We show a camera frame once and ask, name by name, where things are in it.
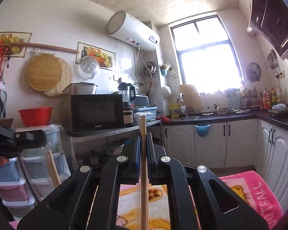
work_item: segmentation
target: screw head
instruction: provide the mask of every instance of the screw head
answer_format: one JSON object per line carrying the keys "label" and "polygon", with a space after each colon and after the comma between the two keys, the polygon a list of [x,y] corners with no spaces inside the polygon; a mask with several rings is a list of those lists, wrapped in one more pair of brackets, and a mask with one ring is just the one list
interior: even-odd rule
{"label": "screw head", "polygon": [[122,163],[122,162],[124,162],[124,161],[127,160],[127,157],[125,157],[125,156],[118,156],[118,157],[116,158],[116,160],[117,160],[118,162]]}
{"label": "screw head", "polygon": [[87,165],[84,165],[84,166],[82,166],[82,167],[80,168],[80,171],[81,171],[82,173],[86,173],[86,172],[90,171],[90,167],[87,166]]}
{"label": "screw head", "polygon": [[205,173],[207,171],[207,168],[203,165],[200,165],[197,167],[197,171],[201,173]]}
{"label": "screw head", "polygon": [[163,161],[164,163],[168,163],[171,160],[171,158],[169,156],[163,156],[161,158],[161,161]]}

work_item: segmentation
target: fruit painting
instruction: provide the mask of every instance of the fruit painting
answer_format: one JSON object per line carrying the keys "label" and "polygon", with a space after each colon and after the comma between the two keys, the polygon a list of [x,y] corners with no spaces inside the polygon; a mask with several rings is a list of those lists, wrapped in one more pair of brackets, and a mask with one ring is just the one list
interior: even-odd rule
{"label": "fruit painting", "polygon": [[[25,32],[0,32],[0,45],[8,45],[17,42],[29,42],[32,33]],[[25,57],[26,47],[12,46],[11,57]]]}
{"label": "fruit painting", "polygon": [[84,56],[92,56],[101,68],[115,71],[115,53],[82,42],[78,42],[77,50],[76,64],[80,64]]}

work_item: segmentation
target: red bowl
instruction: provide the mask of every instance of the red bowl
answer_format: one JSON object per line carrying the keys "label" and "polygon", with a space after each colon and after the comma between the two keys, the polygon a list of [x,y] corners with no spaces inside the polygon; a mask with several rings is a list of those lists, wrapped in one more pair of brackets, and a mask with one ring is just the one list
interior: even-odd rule
{"label": "red bowl", "polygon": [[50,124],[53,107],[41,107],[19,110],[22,122],[26,127]]}

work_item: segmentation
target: wooden stick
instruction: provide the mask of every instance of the wooden stick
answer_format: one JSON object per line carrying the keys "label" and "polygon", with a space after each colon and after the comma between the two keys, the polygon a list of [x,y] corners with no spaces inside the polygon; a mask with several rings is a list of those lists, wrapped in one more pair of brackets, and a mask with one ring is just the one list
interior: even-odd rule
{"label": "wooden stick", "polygon": [[6,43],[2,44],[1,46],[10,46],[10,47],[39,47],[44,49],[50,49],[50,50],[57,50],[62,52],[68,52],[68,53],[79,53],[78,50],[65,48],[65,47],[57,47],[52,45],[45,45],[45,44],[39,44],[39,43],[31,43],[31,42],[12,42],[12,43]]}
{"label": "wooden stick", "polygon": [[60,181],[59,174],[54,163],[51,150],[47,150],[45,152],[45,156],[46,156],[47,170],[52,180],[53,186],[56,189],[61,184],[61,181]]}
{"label": "wooden stick", "polygon": [[146,116],[141,116],[141,230],[149,229],[148,219],[148,171],[146,157]]}

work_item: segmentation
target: round bamboo mat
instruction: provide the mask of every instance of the round bamboo mat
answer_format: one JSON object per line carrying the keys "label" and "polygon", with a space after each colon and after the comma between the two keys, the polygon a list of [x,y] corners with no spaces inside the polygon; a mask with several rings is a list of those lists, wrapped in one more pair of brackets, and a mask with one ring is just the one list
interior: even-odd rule
{"label": "round bamboo mat", "polygon": [[62,67],[62,78],[53,89],[44,92],[44,94],[50,97],[60,96],[63,93],[64,89],[72,83],[72,71],[70,65],[62,58],[58,59]]}
{"label": "round bamboo mat", "polygon": [[39,54],[29,62],[25,76],[29,86],[36,91],[51,90],[61,80],[61,63],[55,56]]}

